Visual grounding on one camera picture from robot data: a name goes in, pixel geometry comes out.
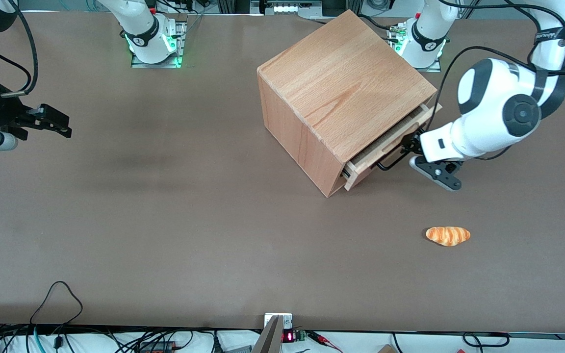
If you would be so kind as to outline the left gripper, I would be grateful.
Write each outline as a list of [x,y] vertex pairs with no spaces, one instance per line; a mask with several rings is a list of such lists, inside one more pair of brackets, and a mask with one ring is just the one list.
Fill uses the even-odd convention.
[[402,157],[409,154],[423,155],[427,162],[464,159],[464,154],[453,143],[453,125],[454,123],[448,123],[428,132],[417,129],[406,134],[401,148]]

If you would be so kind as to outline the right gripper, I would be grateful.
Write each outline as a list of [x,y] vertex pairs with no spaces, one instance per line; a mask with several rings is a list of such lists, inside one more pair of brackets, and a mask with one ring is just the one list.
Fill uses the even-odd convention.
[[[10,92],[0,84],[0,94]],[[46,122],[47,125],[34,125],[34,119]],[[30,109],[23,105],[19,98],[0,97],[0,132],[13,134],[21,141],[27,141],[29,132],[33,130],[49,130],[65,138],[72,137],[69,128],[69,116],[47,103],[41,103],[37,108]]]

